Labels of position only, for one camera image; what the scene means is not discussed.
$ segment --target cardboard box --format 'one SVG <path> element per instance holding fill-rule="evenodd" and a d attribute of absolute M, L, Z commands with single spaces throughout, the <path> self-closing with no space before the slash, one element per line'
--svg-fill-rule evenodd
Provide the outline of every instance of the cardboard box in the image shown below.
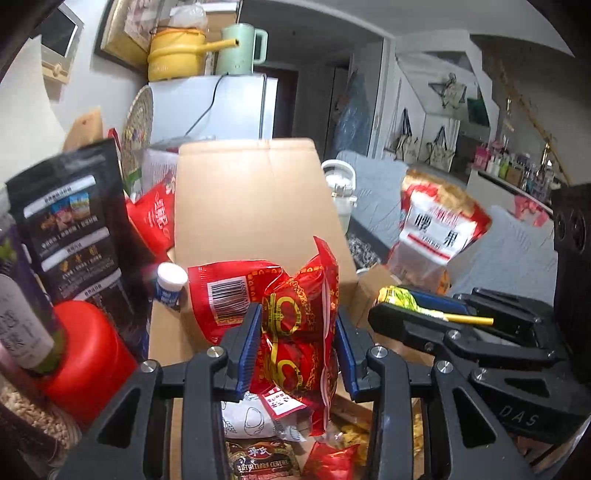
<path fill-rule="evenodd" d="M 216 141 L 184 145 L 177 167 L 176 262 L 183 268 L 216 261 L 262 259 L 290 274 L 316 252 L 313 236 L 324 239 L 339 263 L 340 301 L 351 321 L 369 329 L 367 315 L 378 291 L 394 283 L 376 266 L 359 281 L 340 227 L 320 160 L 310 140 Z M 415 361 L 430 355 L 399 342 L 375 340 Z M 162 365 L 189 360 L 209 346 L 191 310 L 181 313 L 154 303 L 150 358 Z M 180 479 L 181 401 L 175 402 L 171 432 L 171 480 Z M 304 459 L 306 449 L 299 459 Z"/>

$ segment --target barcode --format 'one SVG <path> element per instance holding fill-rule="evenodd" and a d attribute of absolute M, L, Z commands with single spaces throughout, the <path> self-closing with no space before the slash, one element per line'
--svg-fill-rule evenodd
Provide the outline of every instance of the barcode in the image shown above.
<path fill-rule="evenodd" d="M 208 283 L 207 292 L 216 323 L 222 325 L 242 323 L 250 304 L 246 277 Z"/>
<path fill-rule="evenodd" d="M 426 235 L 423 236 L 423 242 L 431 245 L 435 250 L 441 250 L 441 244 Z"/>

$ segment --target refrigerator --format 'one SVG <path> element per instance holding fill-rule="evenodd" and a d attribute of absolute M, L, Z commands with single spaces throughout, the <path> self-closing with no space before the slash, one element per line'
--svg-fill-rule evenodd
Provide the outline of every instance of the refrigerator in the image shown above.
<path fill-rule="evenodd" d="M 270 140 L 273 136 L 277 79 L 261 74 L 199 76 L 150 82 L 150 87 L 152 143 L 182 137 L 210 106 L 189 133 L 191 139 Z"/>

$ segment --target green mug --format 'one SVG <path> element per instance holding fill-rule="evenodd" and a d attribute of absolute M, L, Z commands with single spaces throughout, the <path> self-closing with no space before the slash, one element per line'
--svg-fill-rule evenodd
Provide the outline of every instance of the green mug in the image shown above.
<path fill-rule="evenodd" d="M 255 58 L 255 39 L 261 38 L 261 51 Z M 254 65 L 267 59 L 267 32 L 246 23 L 237 23 L 222 29 L 222 39 L 236 38 L 238 46 L 222 50 L 217 55 L 216 75 L 251 74 Z"/>

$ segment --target red packaging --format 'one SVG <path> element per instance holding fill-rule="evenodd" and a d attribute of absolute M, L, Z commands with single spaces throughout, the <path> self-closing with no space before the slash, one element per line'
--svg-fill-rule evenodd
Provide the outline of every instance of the red packaging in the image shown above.
<path fill-rule="evenodd" d="M 135 204 L 127 201 L 127 215 L 140 237 L 159 261 L 169 261 L 174 246 L 175 178 L 168 173 Z"/>
<path fill-rule="evenodd" d="M 187 273 L 193 313 L 205 338 L 215 345 L 226 330 L 242 323 L 251 302 L 262 303 L 269 283 L 288 278 L 281 267 L 266 260 L 211 263 Z"/>
<path fill-rule="evenodd" d="M 353 480 L 357 448 L 359 445 L 336 450 L 316 442 L 306 460 L 302 477 L 306 480 Z"/>
<path fill-rule="evenodd" d="M 262 304 L 250 392 L 280 387 L 312 409 L 311 435 L 317 436 L 324 433 L 336 388 L 339 271 L 328 244 L 314 240 L 319 254 L 294 277 L 267 261 L 219 262 L 189 268 L 189 290 L 195 318 L 213 343 L 242 323 L 250 302 Z"/>

